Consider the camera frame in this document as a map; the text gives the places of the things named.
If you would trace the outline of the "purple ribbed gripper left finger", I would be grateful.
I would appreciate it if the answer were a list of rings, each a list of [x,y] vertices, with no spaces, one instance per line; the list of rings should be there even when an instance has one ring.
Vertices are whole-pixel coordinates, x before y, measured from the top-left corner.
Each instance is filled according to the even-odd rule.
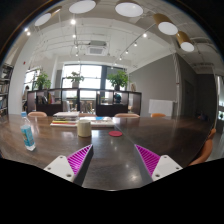
[[[87,145],[69,156],[59,155],[44,170],[81,186],[93,156],[93,145]]]

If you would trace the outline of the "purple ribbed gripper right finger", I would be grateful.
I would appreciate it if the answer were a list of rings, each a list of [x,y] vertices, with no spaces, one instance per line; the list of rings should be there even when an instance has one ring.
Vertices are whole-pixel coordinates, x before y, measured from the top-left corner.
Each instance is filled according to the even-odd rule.
[[[135,144],[134,152],[144,182],[154,182],[182,169],[168,155],[159,156],[140,145]]]

